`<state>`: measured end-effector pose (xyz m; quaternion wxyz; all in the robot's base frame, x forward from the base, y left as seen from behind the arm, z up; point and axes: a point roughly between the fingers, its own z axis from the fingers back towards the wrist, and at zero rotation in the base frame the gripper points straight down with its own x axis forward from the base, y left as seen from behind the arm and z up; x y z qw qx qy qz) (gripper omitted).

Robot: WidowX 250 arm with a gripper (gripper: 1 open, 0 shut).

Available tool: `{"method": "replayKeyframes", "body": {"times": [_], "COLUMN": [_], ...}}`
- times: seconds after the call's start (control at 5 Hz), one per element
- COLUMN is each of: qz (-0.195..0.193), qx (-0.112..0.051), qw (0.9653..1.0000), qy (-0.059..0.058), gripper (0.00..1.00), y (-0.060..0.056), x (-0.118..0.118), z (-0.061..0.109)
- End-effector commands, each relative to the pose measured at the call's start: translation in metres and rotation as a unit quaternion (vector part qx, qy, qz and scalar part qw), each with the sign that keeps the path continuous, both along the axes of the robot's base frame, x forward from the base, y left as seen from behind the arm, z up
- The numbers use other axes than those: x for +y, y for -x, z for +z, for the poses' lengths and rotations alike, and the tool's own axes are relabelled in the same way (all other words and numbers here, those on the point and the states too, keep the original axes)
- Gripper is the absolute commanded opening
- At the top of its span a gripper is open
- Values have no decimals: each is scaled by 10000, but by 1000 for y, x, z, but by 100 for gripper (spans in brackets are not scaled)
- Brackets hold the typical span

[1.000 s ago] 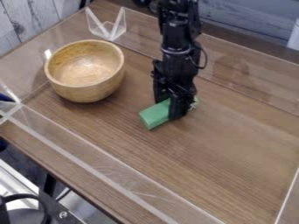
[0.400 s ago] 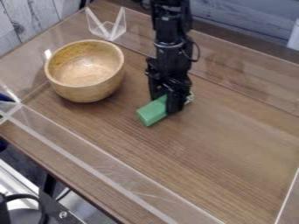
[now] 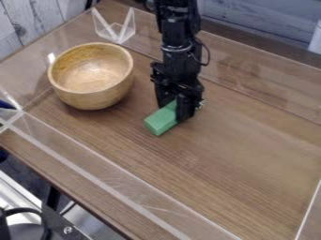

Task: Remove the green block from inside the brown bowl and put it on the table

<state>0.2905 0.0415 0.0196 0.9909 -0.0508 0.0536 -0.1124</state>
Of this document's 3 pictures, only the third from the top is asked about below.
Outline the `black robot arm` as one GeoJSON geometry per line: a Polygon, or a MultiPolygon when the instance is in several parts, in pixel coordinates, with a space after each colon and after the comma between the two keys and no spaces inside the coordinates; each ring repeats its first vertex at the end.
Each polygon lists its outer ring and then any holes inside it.
{"type": "Polygon", "coordinates": [[[175,120],[183,122],[202,105],[205,86],[198,76],[212,61],[210,58],[202,61],[202,52],[212,53],[197,37],[201,31],[197,0],[155,0],[154,11],[163,60],[150,64],[150,80],[158,106],[163,108],[174,102],[175,120]]]}

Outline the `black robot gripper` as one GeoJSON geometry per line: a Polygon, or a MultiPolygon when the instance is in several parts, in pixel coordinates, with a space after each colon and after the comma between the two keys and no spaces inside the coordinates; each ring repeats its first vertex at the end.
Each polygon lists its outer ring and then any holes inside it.
{"type": "Polygon", "coordinates": [[[205,87],[198,80],[202,62],[202,45],[193,45],[185,52],[163,50],[163,61],[154,61],[150,80],[154,83],[158,107],[163,108],[177,100],[175,118],[182,123],[193,118],[202,108],[205,87]]]}

